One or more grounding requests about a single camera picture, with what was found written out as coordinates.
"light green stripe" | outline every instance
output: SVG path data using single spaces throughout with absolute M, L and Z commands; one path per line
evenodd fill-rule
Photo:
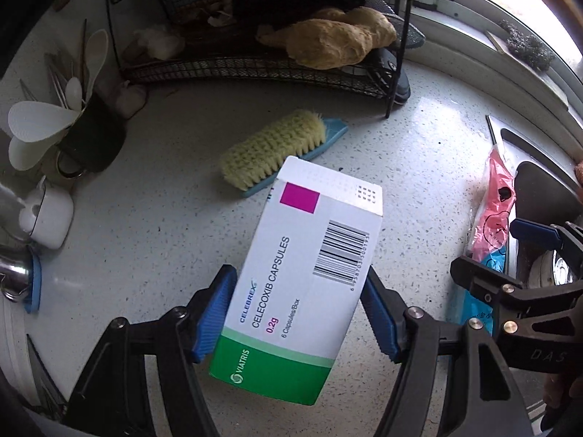
M 253 347 L 254 349 L 275 355 L 276 357 L 282 357 L 293 361 L 299 361 L 300 363 L 322 366 L 325 368 L 331 368 L 334 364 L 334 360 L 331 358 L 315 357 L 313 355 L 308 355 L 307 353 L 284 349 L 284 347 L 278 347 L 277 345 L 272 345 L 270 343 L 264 342 L 263 340 L 258 340 L 257 338 L 253 338 L 249 335 L 240 333 L 237 330 L 233 330 L 232 328 L 224 327 L 221 335 L 248 347 Z

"stainless steel sink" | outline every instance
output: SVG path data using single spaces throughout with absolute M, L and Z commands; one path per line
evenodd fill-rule
M 516 203 L 510 221 L 516 217 L 542 224 L 574 222 L 583 213 L 583 205 L 575 193 L 578 183 L 572 165 L 561 166 L 534 142 L 494 117 L 487 117 L 493 141 L 501 147 L 502 157 L 509 170 L 515 170 Z M 518 244 L 510 236 L 506 250 L 505 272 L 528 286 L 532 263 L 544 252 L 527 243 Z M 513 370 L 514 378 L 523 393 L 525 404 L 532 414 L 542 409 L 541 373 Z

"white countertop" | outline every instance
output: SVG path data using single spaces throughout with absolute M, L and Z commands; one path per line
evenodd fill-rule
M 450 261 L 465 245 L 492 147 L 485 116 L 524 119 L 442 72 L 404 68 L 412 96 L 386 121 L 381 101 L 292 84 L 154 90 L 114 163 L 78 183 L 62 249 L 42 254 L 41 308 L 26 329 L 63 394 L 113 318 L 157 319 L 208 286 L 221 264 L 241 267 L 267 190 L 241 198 L 220 178 L 218 156 L 298 107 L 348 122 L 349 132 L 315 162 L 383 187 L 374 267 L 407 303 L 445 319 Z M 225 436 L 372 435 L 398 369 L 380 353 L 360 305 L 315 406 L 236 389 L 210 378 L 207 366 L 198 367 L 200 385 Z M 437 428 L 442 386 L 426 432 Z

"window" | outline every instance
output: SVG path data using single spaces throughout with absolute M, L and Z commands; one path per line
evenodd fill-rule
M 522 21 L 582 78 L 581 52 L 561 22 L 542 0 L 490 0 Z

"stainless steel pot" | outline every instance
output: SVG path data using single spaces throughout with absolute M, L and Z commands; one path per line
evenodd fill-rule
M 33 255 L 28 248 L 0 245 L 0 291 L 11 302 L 22 302 L 33 284 Z

